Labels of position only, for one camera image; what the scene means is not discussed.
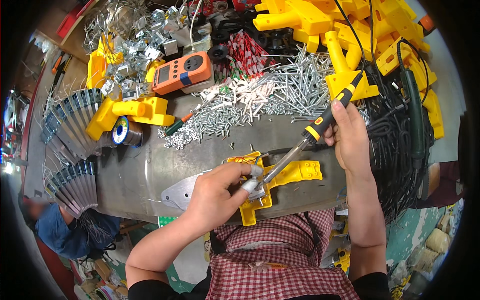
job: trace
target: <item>black sleeve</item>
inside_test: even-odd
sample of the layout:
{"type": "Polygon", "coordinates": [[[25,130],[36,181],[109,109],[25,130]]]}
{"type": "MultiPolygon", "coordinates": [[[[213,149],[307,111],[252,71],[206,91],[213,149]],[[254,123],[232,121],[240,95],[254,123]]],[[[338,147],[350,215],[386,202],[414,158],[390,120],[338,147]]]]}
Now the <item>black sleeve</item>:
{"type": "Polygon", "coordinates": [[[160,280],[143,280],[128,289],[129,300],[177,300],[183,299],[171,286],[160,280]]]}
{"type": "Polygon", "coordinates": [[[352,282],[361,300],[391,299],[388,278],[385,273],[375,272],[364,275],[352,282]]]}

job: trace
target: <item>orange power meter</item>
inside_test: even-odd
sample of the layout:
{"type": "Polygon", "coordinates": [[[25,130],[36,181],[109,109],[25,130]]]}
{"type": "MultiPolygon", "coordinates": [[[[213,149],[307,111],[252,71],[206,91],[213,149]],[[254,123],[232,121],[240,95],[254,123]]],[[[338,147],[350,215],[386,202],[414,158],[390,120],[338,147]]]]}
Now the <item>orange power meter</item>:
{"type": "Polygon", "coordinates": [[[152,88],[156,93],[164,95],[207,80],[210,76],[210,58],[205,51],[200,51],[159,66],[155,70],[152,88]]]}

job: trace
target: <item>hand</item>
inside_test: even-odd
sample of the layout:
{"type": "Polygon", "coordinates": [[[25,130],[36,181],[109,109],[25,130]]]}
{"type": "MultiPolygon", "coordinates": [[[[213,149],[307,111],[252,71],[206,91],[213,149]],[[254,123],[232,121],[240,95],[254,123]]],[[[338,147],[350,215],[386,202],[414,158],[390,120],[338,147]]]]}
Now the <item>hand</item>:
{"type": "Polygon", "coordinates": [[[224,224],[249,195],[242,188],[230,195],[227,189],[239,183],[240,177],[250,174],[251,170],[250,164],[229,162],[199,176],[183,215],[192,220],[192,226],[201,234],[224,224]]]}
{"type": "Polygon", "coordinates": [[[336,125],[325,130],[325,142],[329,146],[335,145],[338,163],[348,176],[371,175],[369,139],[360,113],[352,103],[345,108],[336,99],[331,106],[336,125]]]}

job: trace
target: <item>green tool handle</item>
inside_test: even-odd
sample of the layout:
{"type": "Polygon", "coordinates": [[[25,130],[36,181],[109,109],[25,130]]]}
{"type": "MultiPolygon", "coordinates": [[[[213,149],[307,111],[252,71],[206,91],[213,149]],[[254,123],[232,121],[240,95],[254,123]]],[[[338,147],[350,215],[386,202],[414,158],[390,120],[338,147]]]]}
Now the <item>green tool handle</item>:
{"type": "Polygon", "coordinates": [[[170,136],[174,134],[182,126],[183,126],[183,121],[181,119],[176,121],[165,130],[165,136],[170,136]]]}
{"type": "Polygon", "coordinates": [[[405,69],[400,72],[400,79],[405,97],[410,98],[408,116],[410,118],[410,154],[413,159],[412,166],[414,169],[419,169],[421,167],[421,160],[425,158],[425,132],[419,89],[412,70],[405,69]]]}

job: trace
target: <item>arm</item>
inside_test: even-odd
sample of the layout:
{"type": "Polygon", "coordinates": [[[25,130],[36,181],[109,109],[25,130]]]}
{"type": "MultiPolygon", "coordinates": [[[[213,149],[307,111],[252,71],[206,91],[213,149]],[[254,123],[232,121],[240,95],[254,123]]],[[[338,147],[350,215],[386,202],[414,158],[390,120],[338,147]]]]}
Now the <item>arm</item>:
{"type": "Polygon", "coordinates": [[[335,144],[335,155],[347,178],[348,228],[352,249],[351,281],[364,275],[386,273],[385,222],[377,187],[370,168],[369,140],[365,123],[353,104],[344,108],[332,103],[337,125],[328,128],[324,139],[335,144]]]}
{"type": "Polygon", "coordinates": [[[70,225],[70,223],[73,221],[73,216],[70,215],[66,210],[64,210],[60,205],[59,205],[59,210],[60,210],[60,214],[63,218],[63,220],[65,221],[65,223],[68,225],[70,225]]]}
{"type": "Polygon", "coordinates": [[[199,176],[187,210],[178,219],[149,233],[130,253],[125,265],[128,286],[148,279],[168,284],[165,271],[180,251],[224,224],[247,199],[248,191],[240,188],[230,195],[227,188],[251,171],[249,164],[228,163],[199,176]]]}

